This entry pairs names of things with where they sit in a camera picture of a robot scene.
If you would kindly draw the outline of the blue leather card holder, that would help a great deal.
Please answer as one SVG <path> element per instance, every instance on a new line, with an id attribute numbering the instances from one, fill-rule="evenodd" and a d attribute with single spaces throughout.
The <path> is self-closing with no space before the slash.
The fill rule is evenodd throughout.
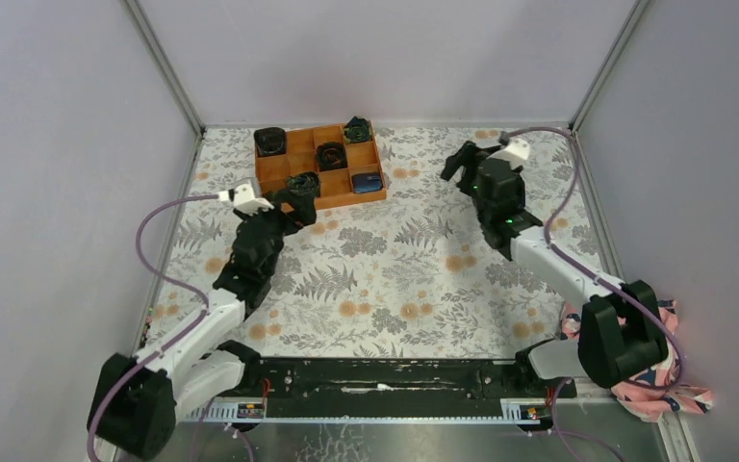
<path id="1" fill-rule="evenodd" d="M 375 193 L 384 189 L 383 176 L 377 172 L 352 175 L 351 183 L 354 193 Z"/>

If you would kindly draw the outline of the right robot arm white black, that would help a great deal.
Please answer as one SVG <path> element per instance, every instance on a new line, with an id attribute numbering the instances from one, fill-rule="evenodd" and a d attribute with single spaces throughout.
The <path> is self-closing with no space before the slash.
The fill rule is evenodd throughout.
<path id="1" fill-rule="evenodd" d="M 574 340 L 550 340 L 519 354 L 515 387 L 536 397 L 552 379 L 587 376 L 611 388 L 664 362 L 670 353 L 654 290 L 643 281 L 625 283 L 551 244 L 541 220 L 525 208 L 522 167 L 528 144 L 511 139 L 482 148 L 466 141 L 446 158 L 443 180 L 471 198 L 486 243 L 507 260 L 532 271 L 561 295 L 579 317 Z"/>

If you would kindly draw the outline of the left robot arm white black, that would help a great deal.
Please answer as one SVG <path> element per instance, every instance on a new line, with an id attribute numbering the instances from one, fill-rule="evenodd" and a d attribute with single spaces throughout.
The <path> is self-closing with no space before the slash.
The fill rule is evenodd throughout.
<path id="1" fill-rule="evenodd" d="M 159 340 L 103 364 L 87 421 L 90 460 L 98 460 L 95 441 L 102 439 L 149 461 L 190 412 L 224 390 L 246 396 L 257 389 L 258 367 L 219 345 L 264 301 L 285 238 L 315 223 L 316 197 L 287 189 L 261 195 L 248 186 L 215 194 L 241 219 L 230 256 L 208 293 L 178 284 L 198 295 L 199 309 Z"/>

